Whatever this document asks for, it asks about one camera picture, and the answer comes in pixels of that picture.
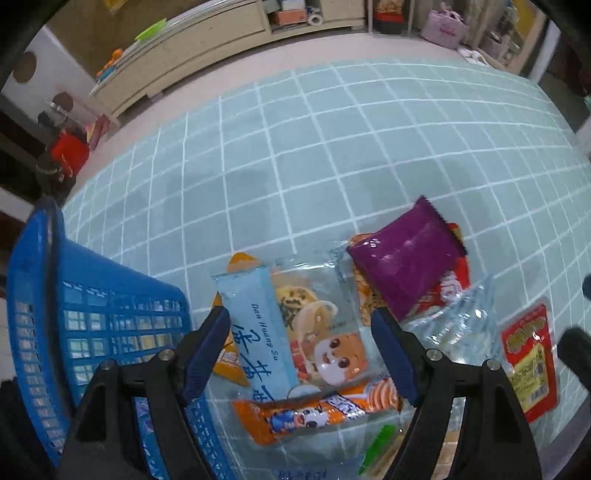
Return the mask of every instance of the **cartoon character print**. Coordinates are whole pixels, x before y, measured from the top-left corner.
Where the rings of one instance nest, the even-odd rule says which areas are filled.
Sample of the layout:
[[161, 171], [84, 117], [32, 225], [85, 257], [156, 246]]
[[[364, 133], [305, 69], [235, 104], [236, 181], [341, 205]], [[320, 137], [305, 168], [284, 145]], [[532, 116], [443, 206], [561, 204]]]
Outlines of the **cartoon character print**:
[[292, 433], [297, 429], [322, 428], [329, 422], [328, 414], [320, 406], [301, 408], [299, 410], [280, 410], [265, 419], [271, 428], [271, 433]]
[[319, 341], [314, 347], [314, 366], [329, 385], [342, 385], [368, 366], [358, 333], [344, 333]]

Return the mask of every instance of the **white wall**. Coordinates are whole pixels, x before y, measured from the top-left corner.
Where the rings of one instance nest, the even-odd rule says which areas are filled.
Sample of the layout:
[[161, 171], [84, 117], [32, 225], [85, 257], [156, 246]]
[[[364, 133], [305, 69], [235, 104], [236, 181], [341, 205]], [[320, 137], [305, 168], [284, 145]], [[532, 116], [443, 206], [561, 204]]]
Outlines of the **white wall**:
[[0, 299], [0, 381], [11, 380], [15, 376], [14, 362], [8, 340], [8, 318], [6, 300]]
[[[86, 101], [95, 81], [56, 39], [49, 28], [44, 26], [27, 50], [32, 51], [37, 57], [35, 75], [29, 82], [22, 85], [10, 75], [2, 88], [2, 93], [28, 117], [36, 123], [37, 115], [48, 109], [48, 102], [51, 102], [52, 98], [64, 88], [71, 95]], [[96, 120], [94, 115], [76, 104], [74, 104], [72, 115], [85, 123]]]

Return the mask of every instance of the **storage box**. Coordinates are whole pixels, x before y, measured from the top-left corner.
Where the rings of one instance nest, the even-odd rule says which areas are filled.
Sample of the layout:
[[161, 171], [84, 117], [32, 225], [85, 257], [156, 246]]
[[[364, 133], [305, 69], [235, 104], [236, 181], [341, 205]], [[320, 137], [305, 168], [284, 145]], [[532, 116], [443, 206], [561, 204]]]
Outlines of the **storage box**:
[[273, 21], [280, 25], [293, 25], [296, 23], [304, 23], [308, 21], [308, 12], [306, 9], [288, 10], [286, 12], [274, 12]]
[[306, 0], [281, 0], [281, 9], [284, 12], [290, 10], [305, 10]]

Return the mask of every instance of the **metal screw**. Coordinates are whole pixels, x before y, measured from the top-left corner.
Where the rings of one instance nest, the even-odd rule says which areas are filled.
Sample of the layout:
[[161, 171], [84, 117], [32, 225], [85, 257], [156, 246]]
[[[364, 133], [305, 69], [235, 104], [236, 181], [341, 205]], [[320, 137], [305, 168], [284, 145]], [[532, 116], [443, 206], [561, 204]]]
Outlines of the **metal screw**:
[[175, 356], [174, 350], [171, 348], [165, 348], [164, 350], [160, 350], [158, 352], [158, 358], [164, 362], [170, 362], [171, 360], [174, 360]]
[[115, 362], [115, 360], [113, 360], [112, 358], [108, 358], [107, 360], [103, 360], [99, 366], [101, 370], [111, 370], [111, 368], [113, 368], [115, 365], [117, 365], [117, 362]]
[[486, 361], [486, 366], [493, 372], [501, 369], [501, 364], [492, 358]]
[[431, 348], [427, 350], [427, 358], [433, 362], [438, 362], [443, 358], [443, 354], [436, 348]]

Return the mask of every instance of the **blue snack wrapper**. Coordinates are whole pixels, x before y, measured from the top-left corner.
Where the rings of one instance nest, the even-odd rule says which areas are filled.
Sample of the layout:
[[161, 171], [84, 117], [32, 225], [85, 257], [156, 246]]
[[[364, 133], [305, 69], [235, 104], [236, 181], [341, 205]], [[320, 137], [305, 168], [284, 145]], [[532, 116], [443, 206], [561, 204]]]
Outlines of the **blue snack wrapper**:
[[257, 402], [283, 400], [299, 385], [267, 267], [213, 277]]

